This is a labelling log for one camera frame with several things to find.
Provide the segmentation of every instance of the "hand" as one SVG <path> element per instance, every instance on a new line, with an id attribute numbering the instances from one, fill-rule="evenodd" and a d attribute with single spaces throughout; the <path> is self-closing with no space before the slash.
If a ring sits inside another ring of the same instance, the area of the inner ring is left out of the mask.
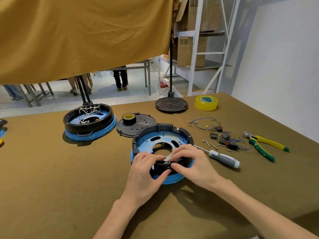
<path id="1" fill-rule="evenodd" d="M 145 204 L 155 192 L 159 189 L 161 184 L 165 181 L 170 169 L 164 171 L 157 179 L 153 179 L 150 175 L 150 169 L 158 160 L 164 160 L 163 155 L 148 154 L 141 152 L 134 157 L 129 178 L 127 179 L 125 190 L 121 199 L 130 201 L 133 206 L 139 208 Z"/>
<path id="2" fill-rule="evenodd" d="M 177 160 L 180 157 L 194 159 L 194 164 L 190 168 L 185 168 L 178 163 L 172 163 L 171 168 L 177 173 L 184 175 L 194 184 L 213 191 L 218 183 L 223 179 L 213 168 L 205 153 L 196 147 L 187 144 L 182 145 L 172 152 L 170 162 Z"/>

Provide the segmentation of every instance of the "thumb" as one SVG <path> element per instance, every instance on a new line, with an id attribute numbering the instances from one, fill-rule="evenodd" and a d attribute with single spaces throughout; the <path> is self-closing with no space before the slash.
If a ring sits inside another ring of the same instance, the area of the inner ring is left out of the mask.
<path id="1" fill-rule="evenodd" d="M 185 177 L 188 174 L 189 170 L 189 168 L 185 168 L 178 163 L 172 163 L 171 168 L 174 169 L 177 173 L 184 175 Z"/>
<path id="2" fill-rule="evenodd" d="M 171 172 L 170 169 L 165 170 L 155 181 L 158 182 L 158 185 L 160 186 L 165 179 L 167 178 L 167 176 L 169 175 L 169 173 Z"/>

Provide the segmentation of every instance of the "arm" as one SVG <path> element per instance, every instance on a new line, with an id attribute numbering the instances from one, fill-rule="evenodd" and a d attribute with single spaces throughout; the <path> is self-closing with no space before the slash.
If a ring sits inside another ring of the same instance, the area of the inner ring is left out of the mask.
<path id="1" fill-rule="evenodd" d="M 191 145 L 182 145 L 172 153 L 170 161 L 180 157 L 193 158 L 194 164 L 191 168 L 185 168 L 177 163 L 171 167 L 178 173 L 207 190 L 216 193 L 219 197 L 231 204 L 265 238 L 318 238 L 299 225 L 253 199 L 230 180 L 221 177 L 202 150 Z"/>
<path id="2" fill-rule="evenodd" d="M 139 153 L 134 157 L 129 178 L 121 198 L 114 202 L 106 220 L 93 239 L 120 239 L 137 209 L 145 204 L 165 181 L 170 169 L 156 180 L 150 176 L 150 169 L 157 160 L 165 156 Z"/>

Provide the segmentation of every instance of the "cardboard box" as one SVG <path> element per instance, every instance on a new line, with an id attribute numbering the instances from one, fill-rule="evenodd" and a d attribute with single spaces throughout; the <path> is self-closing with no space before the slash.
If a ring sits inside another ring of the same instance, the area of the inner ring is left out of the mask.
<path id="1" fill-rule="evenodd" d="M 198 38 L 197 52 L 205 52 L 207 45 L 207 37 Z M 177 61 L 177 66 L 190 66 L 192 62 L 193 37 L 174 38 L 173 59 Z M 169 53 L 164 54 L 164 58 L 169 60 Z M 198 54 L 196 56 L 195 67 L 203 67 L 205 55 Z"/>
<path id="2" fill-rule="evenodd" d="M 183 0 L 179 3 L 174 19 L 176 32 L 195 30 L 198 0 Z M 219 0 L 204 0 L 200 32 L 218 30 L 221 11 Z"/>

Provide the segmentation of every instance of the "mustard yellow fabric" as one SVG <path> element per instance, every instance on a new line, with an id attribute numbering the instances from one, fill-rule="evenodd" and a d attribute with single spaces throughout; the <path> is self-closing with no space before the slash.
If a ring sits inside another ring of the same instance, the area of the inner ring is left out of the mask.
<path id="1" fill-rule="evenodd" d="M 176 7 L 178 0 L 0 0 L 0 84 L 47 82 L 167 53 Z"/>

